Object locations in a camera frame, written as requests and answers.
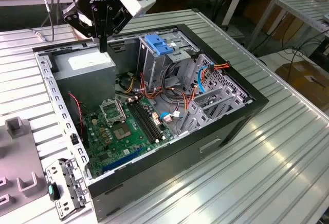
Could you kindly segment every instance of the cardboard box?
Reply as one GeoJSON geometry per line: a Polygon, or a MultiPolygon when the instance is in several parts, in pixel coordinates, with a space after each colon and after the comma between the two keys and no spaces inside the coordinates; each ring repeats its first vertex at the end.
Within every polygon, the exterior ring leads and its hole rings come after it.
{"type": "MultiPolygon", "coordinates": [[[[290,63],[276,70],[276,74],[287,80],[290,63]]],[[[329,109],[329,79],[308,61],[293,63],[288,82],[322,111],[329,109]]]]}

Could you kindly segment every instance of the blue cable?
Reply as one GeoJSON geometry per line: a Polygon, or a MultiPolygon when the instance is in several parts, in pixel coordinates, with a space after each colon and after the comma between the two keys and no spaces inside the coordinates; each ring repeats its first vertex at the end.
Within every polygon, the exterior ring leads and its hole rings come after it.
{"type": "Polygon", "coordinates": [[[169,114],[168,112],[162,113],[162,114],[160,115],[160,120],[162,120],[163,117],[166,116],[166,115],[168,115],[168,114],[169,114]]]}
{"type": "Polygon", "coordinates": [[[203,67],[201,67],[201,68],[199,69],[199,71],[197,72],[197,84],[198,84],[198,86],[199,86],[199,88],[200,88],[200,90],[201,90],[202,93],[204,93],[205,90],[204,90],[204,88],[203,88],[202,85],[201,85],[201,71],[202,71],[203,69],[205,69],[205,68],[208,68],[208,67],[207,67],[207,66],[203,66],[203,67]]]}

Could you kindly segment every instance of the ram slot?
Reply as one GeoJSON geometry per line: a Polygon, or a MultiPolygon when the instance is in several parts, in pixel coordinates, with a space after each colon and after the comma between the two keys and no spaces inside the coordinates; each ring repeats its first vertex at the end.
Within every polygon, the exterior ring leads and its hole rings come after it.
{"type": "Polygon", "coordinates": [[[137,123],[140,126],[140,128],[146,134],[148,140],[151,143],[154,143],[156,138],[153,137],[153,135],[152,135],[151,131],[148,129],[147,125],[142,121],[142,116],[137,111],[135,105],[133,105],[133,104],[128,105],[128,108],[129,108],[130,112],[132,113],[132,115],[134,116],[134,118],[137,121],[137,123]]]}
{"type": "Polygon", "coordinates": [[[145,111],[145,109],[139,104],[137,103],[137,109],[139,110],[139,112],[142,114],[142,117],[144,119],[144,121],[148,124],[148,126],[151,128],[153,135],[157,138],[157,139],[161,139],[162,135],[159,132],[158,128],[156,127],[155,123],[153,121],[151,121],[151,119],[148,117],[147,112],[145,111]]]}

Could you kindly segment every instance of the green circuit board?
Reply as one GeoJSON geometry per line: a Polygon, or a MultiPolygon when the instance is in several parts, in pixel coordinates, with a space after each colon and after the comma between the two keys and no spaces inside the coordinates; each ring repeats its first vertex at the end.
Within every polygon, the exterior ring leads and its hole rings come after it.
{"type": "MultiPolygon", "coordinates": [[[[139,104],[148,107],[148,110],[155,112],[154,107],[148,99],[142,98],[139,104]]],[[[140,156],[156,147],[173,139],[173,135],[166,126],[159,129],[165,139],[158,143],[150,142],[144,131],[138,124],[136,117],[133,116],[127,104],[122,103],[121,107],[126,116],[124,122],[114,123],[109,126],[102,110],[83,116],[88,133],[88,147],[86,148],[89,156],[89,169],[93,178],[100,176],[106,171],[106,167],[111,164],[120,165],[120,160],[130,160],[140,156]]],[[[115,108],[107,109],[106,116],[117,116],[118,111],[115,108]]]]}

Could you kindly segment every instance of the grooved metal surface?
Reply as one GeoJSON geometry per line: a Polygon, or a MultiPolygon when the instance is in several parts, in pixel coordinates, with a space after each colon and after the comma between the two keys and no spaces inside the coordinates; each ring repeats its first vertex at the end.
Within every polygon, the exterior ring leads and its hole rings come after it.
{"type": "Polygon", "coordinates": [[[329,2],[315,0],[275,0],[275,3],[320,32],[329,30],[323,16],[329,14],[329,2]]]}
{"type": "MultiPolygon", "coordinates": [[[[132,19],[123,32],[187,24],[270,101],[220,151],[102,223],[315,223],[329,206],[328,117],[284,84],[226,33],[192,10],[132,19]]],[[[42,33],[50,35],[49,28],[42,33]]],[[[68,26],[56,41],[74,40],[68,26]]],[[[29,119],[43,168],[69,157],[28,30],[0,32],[0,122],[29,119]]],[[[1,223],[60,223],[42,197],[1,223]]],[[[96,223],[90,203],[66,223],[96,223]]]]}

